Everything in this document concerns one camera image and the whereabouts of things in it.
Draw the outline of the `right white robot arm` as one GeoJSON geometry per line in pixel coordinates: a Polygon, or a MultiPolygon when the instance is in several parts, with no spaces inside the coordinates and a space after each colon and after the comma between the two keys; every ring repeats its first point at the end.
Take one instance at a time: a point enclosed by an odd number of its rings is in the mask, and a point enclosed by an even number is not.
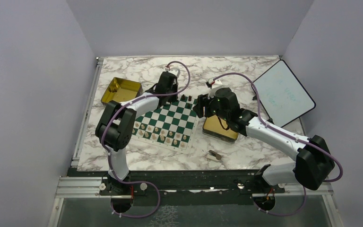
{"type": "Polygon", "coordinates": [[[236,94],[228,87],[199,95],[193,111],[199,118],[216,116],[225,121],[224,129],[265,142],[293,160],[288,164],[263,166],[254,179],[259,192],[281,183],[299,183],[315,191],[335,167],[322,137],[308,138],[261,120],[259,114],[241,108],[236,94]]]}

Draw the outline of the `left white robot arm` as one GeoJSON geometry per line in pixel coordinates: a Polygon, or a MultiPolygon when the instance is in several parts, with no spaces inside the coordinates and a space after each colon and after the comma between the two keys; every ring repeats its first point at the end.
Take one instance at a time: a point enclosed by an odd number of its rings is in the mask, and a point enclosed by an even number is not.
{"type": "Polygon", "coordinates": [[[164,71],[158,83],[140,96],[124,102],[111,100],[97,124],[95,135],[108,152],[109,175],[114,178],[112,188],[118,194],[129,190],[130,182],[125,148],[130,142],[135,120],[177,100],[178,76],[164,71]]]}

